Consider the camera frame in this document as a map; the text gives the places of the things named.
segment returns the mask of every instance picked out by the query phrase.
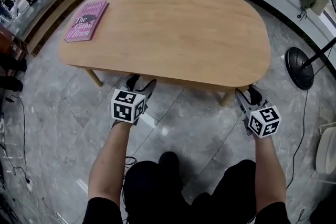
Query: black shirt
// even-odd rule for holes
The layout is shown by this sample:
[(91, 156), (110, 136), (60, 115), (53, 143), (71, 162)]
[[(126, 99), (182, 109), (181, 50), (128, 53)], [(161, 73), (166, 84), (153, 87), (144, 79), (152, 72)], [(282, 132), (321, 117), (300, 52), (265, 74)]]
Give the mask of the black shirt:
[[(83, 224), (112, 223), (122, 224), (119, 207), (105, 198), (92, 198), (88, 202)], [(283, 202), (276, 202), (261, 210), (255, 224), (290, 224), (287, 218), (286, 206)]]

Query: book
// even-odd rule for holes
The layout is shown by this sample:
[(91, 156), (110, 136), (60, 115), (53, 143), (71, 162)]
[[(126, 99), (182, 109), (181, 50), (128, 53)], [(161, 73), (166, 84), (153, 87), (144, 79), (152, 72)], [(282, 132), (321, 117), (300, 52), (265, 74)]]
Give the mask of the book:
[(77, 13), (75, 21), (67, 32), (65, 41), (91, 40), (100, 17), (108, 6), (107, 0), (93, 1), (83, 4)]

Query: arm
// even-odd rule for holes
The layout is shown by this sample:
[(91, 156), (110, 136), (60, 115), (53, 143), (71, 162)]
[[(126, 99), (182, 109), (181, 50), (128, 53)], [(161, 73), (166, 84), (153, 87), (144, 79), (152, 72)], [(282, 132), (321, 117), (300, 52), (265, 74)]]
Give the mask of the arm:
[(99, 152), (90, 172), (89, 199), (102, 197), (120, 207), (125, 157), (132, 124), (116, 124)]
[(286, 201), (286, 179), (271, 136), (255, 137), (257, 213), (275, 202)]

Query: gray tile floor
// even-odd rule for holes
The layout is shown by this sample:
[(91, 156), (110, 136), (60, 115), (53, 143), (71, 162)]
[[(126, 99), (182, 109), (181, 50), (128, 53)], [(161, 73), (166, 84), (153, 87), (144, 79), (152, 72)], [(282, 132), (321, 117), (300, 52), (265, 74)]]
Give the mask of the gray tile floor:
[[(306, 92), (291, 82), (283, 56), (291, 46), (308, 55), (313, 52), (286, 25), (252, 5), (264, 19), (272, 51), (269, 70), (257, 85), (268, 92), (282, 115), (274, 143), (289, 181), (292, 156), (302, 136)], [(2, 192), (15, 198), (9, 203), (23, 223), (59, 223), (56, 212), (66, 221), (63, 223), (81, 223), (91, 165), (113, 122), (110, 99), (120, 77), (97, 72), (104, 82), (98, 88), (83, 70), (58, 60), (57, 44), (68, 19), (36, 58), (29, 57), (26, 73), (19, 75), (24, 83), (19, 96), (25, 106), (27, 174), (34, 185), (28, 191), (22, 173), (17, 171), (14, 176), (3, 157), (8, 190)], [(318, 70), (322, 62), (318, 60), (313, 66)], [(308, 92), (306, 134), (296, 156), (295, 179), (287, 192), (292, 223), (301, 209), (310, 212), (330, 191), (330, 185), (311, 180), (310, 176), (319, 142), (318, 126), (336, 120), (335, 95), (336, 81), (324, 68)], [(4, 113), (8, 154), (15, 165), (23, 165), (21, 104), (5, 102)], [(211, 193), (228, 167), (243, 159), (255, 159), (253, 139), (247, 137), (241, 120), (234, 101), (222, 108), (214, 93), (159, 83), (149, 109), (132, 128), (127, 154), (138, 161), (157, 161), (165, 151), (176, 152), (181, 161), (183, 195), (191, 202), (204, 191)]]

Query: oval table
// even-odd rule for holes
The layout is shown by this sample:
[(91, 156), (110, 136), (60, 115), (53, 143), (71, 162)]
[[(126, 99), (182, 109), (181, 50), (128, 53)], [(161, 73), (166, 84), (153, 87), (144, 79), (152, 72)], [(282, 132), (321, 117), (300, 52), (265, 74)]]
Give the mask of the oval table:
[(85, 68), (99, 86), (93, 69), (234, 93), (246, 90), (269, 67), (265, 24), (244, 0), (108, 2), (91, 41), (64, 40), (74, 15), (59, 44), (61, 61)]

